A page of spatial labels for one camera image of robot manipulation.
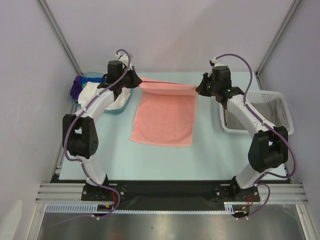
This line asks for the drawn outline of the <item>pink striped towel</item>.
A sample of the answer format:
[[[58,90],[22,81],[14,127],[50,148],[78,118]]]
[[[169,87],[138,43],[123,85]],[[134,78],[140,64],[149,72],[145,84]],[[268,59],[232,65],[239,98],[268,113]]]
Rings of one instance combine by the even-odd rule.
[[[189,147],[196,119],[196,86],[142,78],[130,140],[159,147]]]

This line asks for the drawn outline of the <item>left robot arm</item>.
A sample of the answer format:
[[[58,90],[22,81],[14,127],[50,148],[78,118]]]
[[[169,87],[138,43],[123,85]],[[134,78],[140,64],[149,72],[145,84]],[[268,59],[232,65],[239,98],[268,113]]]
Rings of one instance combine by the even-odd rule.
[[[113,104],[124,88],[134,89],[142,83],[135,67],[130,62],[111,60],[107,73],[101,78],[93,96],[76,113],[66,114],[62,119],[64,155],[70,162],[77,162],[86,177],[81,199],[83,201],[106,201],[119,192],[108,185],[108,176],[94,155],[98,150],[99,139],[96,122],[106,108]]]

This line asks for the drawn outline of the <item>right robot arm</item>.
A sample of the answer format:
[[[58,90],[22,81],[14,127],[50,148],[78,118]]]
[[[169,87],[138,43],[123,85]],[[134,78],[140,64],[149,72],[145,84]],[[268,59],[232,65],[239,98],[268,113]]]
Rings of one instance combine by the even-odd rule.
[[[205,97],[214,96],[240,121],[252,138],[247,154],[248,164],[232,178],[229,187],[229,195],[236,201],[242,201],[269,170],[288,161],[288,131],[284,126],[277,127],[268,121],[239,87],[232,86],[228,66],[220,63],[211,66],[211,72],[203,74],[196,92]]]

